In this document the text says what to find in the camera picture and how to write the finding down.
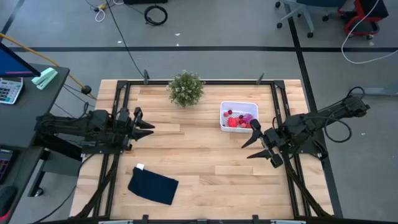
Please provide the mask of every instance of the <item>white container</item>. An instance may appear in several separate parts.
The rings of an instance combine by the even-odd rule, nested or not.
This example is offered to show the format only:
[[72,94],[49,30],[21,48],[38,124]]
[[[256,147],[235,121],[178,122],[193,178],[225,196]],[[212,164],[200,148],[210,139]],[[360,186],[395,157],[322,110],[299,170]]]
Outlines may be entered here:
[[[224,116],[224,112],[232,110],[232,114],[228,117]],[[259,108],[255,103],[223,101],[220,106],[220,126],[222,131],[236,133],[250,133],[251,128],[231,128],[228,127],[228,118],[237,118],[239,115],[251,114],[254,119],[259,119]]]

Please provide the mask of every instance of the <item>wooden tabletop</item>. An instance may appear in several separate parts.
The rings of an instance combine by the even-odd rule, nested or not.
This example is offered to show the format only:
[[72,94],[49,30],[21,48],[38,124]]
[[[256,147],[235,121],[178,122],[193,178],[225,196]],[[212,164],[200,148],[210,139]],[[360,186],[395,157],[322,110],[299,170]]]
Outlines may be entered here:
[[[308,112],[300,80],[284,81],[291,113]],[[97,110],[111,112],[116,83],[117,80],[102,80]],[[220,129],[222,101],[257,104],[263,131],[271,127],[275,116],[271,88],[205,85],[203,91],[199,104],[183,109],[170,102],[165,86],[132,86],[129,109],[140,106],[144,121],[156,128],[154,134],[133,141],[132,151],[120,157],[112,219],[141,219],[144,214],[163,220],[251,219],[252,215],[259,215],[260,219],[293,218],[284,166],[275,169],[265,159],[247,159],[262,150],[261,143],[241,149],[250,134]],[[280,93],[278,99],[282,105]],[[81,168],[70,215],[77,214],[96,190],[102,158],[95,155]],[[323,209],[333,213],[321,162],[305,154],[300,158],[307,188]],[[138,197],[127,189],[137,163],[179,181],[172,205]],[[297,188],[296,194],[303,215]]]

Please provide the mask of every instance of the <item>office chair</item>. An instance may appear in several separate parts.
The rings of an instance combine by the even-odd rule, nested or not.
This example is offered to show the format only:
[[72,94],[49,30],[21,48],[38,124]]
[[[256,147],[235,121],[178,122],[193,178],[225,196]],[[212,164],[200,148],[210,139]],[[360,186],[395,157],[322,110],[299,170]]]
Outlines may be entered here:
[[[373,8],[377,0],[355,0],[354,6],[355,10],[343,12],[341,7],[338,8],[338,12],[341,14],[341,18],[346,21],[346,25],[344,26],[344,32],[348,35],[353,27],[365,18],[367,14],[369,14],[370,10]],[[377,6],[374,7],[374,10],[370,15],[365,18],[362,23],[352,31],[349,37],[354,35],[363,35],[368,40],[373,39],[373,35],[377,34],[380,31],[380,28],[377,22],[385,19],[389,15],[386,5],[383,0],[380,0]]]
[[[290,6],[296,5],[296,8],[293,9],[289,14],[286,16],[282,17],[280,19],[280,22],[277,24],[277,28],[280,29],[282,28],[282,21],[292,17],[294,14],[297,14],[297,17],[301,17],[303,14],[305,17],[305,20],[307,21],[307,24],[310,28],[310,32],[307,34],[308,38],[313,37],[313,22],[311,19],[310,11],[308,10],[309,6],[316,6],[316,7],[341,7],[344,5],[346,0],[279,0],[275,3],[275,7],[279,8],[280,7],[280,2],[286,3]],[[323,21],[329,20],[329,13],[327,13],[325,16],[322,17]]]

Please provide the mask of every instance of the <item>keyboard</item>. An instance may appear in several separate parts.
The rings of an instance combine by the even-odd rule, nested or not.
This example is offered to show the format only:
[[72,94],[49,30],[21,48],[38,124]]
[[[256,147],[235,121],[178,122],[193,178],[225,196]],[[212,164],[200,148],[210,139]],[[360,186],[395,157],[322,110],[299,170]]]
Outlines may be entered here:
[[13,155],[14,151],[12,150],[0,149],[0,184],[6,179]]

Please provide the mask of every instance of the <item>pink object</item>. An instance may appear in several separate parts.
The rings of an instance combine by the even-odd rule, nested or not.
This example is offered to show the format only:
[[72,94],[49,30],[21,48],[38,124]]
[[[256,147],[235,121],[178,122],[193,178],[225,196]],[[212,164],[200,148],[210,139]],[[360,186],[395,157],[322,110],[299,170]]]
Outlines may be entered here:
[[250,121],[253,120],[253,119],[254,119],[254,118],[253,118],[253,115],[251,115],[251,114],[245,114],[245,115],[243,116],[243,121],[244,121],[246,124],[249,124]]

